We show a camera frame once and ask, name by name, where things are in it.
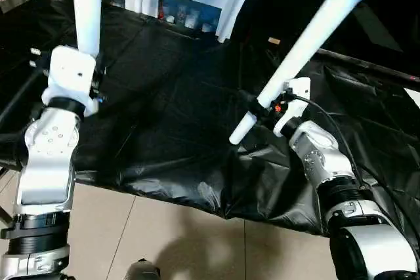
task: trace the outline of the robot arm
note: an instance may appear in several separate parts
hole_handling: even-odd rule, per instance
[[[318,194],[330,233],[337,278],[415,279],[417,261],[405,237],[359,188],[336,139],[313,121],[287,122],[283,133]]]
[[[26,130],[28,160],[19,181],[12,224],[1,231],[9,249],[1,259],[0,279],[67,279],[67,244],[75,172],[72,158],[79,126],[98,109],[90,97],[96,60],[71,47],[51,54],[46,108]]]

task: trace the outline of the silver metal casing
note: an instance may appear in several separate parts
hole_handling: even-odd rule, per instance
[[[28,275],[41,275],[60,271],[63,260],[70,255],[70,246],[48,252],[35,252],[33,254],[8,255],[1,257],[0,279],[8,280]]]
[[[313,121],[300,125],[289,145],[301,158],[305,175],[315,190],[336,177],[355,178],[350,161],[339,151],[336,139]]]
[[[19,178],[15,214],[70,211],[74,189],[72,155],[79,140],[79,117],[47,108],[25,133],[28,164]]]
[[[417,272],[413,250],[395,227],[377,224],[344,229],[350,232],[362,252],[368,279],[386,271]]]

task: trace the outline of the beige floor tile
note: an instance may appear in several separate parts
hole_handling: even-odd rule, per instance
[[[0,177],[0,193],[3,191],[3,189],[5,189],[6,185],[10,182],[15,174],[17,174],[17,172],[10,170]]]
[[[0,205],[12,212],[17,176],[0,193]],[[64,273],[77,280],[105,280],[134,196],[76,184],[68,243],[70,265]],[[0,239],[0,254],[8,242]]]
[[[137,197],[108,280],[145,258],[163,280],[244,280],[243,220]]]
[[[245,222],[247,280],[336,279],[329,240]]]
[[[12,215],[14,198],[16,197],[16,187],[18,185],[18,174],[10,171],[9,173],[12,176],[10,178],[10,181],[7,182],[7,185],[1,190],[0,206],[2,206],[10,215]],[[5,228],[5,226],[2,223],[0,223],[0,226],[1,229]],[[7,252],[8,247],[9,241],[0,239],[0,256]]]

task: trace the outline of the black cable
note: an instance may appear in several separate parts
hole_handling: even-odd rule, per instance
[[[413,220],[410,218],[405,208],[401,205],[401,202],[397,199],[394,192],[388,187],[387,183],[385,183],[385,181],[382,178],[380,178],[377,174],[375,174],[372,170],[370,170],[369,168],[367,168],[365,165],[361,163],[358,163],[358,166],[361,169],[363,169],[365,172],[367,172],[370,176],[373,177],[374,180],[378,182],[378,184],[385,190],[388,196],[392,199],[392,202],[394,202],[394,204],[400,209],[402,216],[407,220],[408,225],[413,230],[414,237],[420,249],[420,234],[417,231],[417,228],[415,227]]]
[[[348,142],[347,142],[346,138],[344,137],[343,133],[341,132],[340,127],[335,122],[335,120],[330,116],[330,114],[328,114],[328,112],[325,109],[323,109],[321,106],[319,106],[314,101],[308,100],[307,98],[303,98],[303,97],[298,96],[296,94],[293,94],[291,96],[293,98],[295,98],[296,100],[306,102],[306,103],[318,108],[328,118],[329,122],[334,126],[335,130],[337,131],[337,134],[339,135],[341,141],[343,142],[344,147],[346,148],[347,157],[350,160],[350,163],[352,165],[353,173],[356,176],[356,179],[359,181],[360,187],[364,188],[363,178],[362,178],[362,175],[360,175],[359,170],[357,169],[357,164],[356,164],[356,161],[354,160],[353,154],[350,150],[350,146],[348,145]]]

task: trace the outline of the black tablecloth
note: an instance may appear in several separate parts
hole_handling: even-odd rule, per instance
[[[31,71],[30,47],[75,45],[72,0],[32,0],[0,18],[0,34],[4,107]],[[314,190],[283,138],[255,127],[242,145],[228,142],[245,113],[238,89],[258,94],[274,71],[259,47],[222,45],[107,6],[100,46],[108,101],[81,126],[79,182],[325,235]],[[357,162],[385,180],[419,226],[419,108],[400,85],[351,67],[315,59],[300,75],[311,78],[311,99],[336,119]],[[24,128],[45,85],[39,80],[1,132]],[[335,134],[316,109],[304,118]],[[1,148],[4,162],[13,152]],[[364,176],[411,235],[383,189]]]

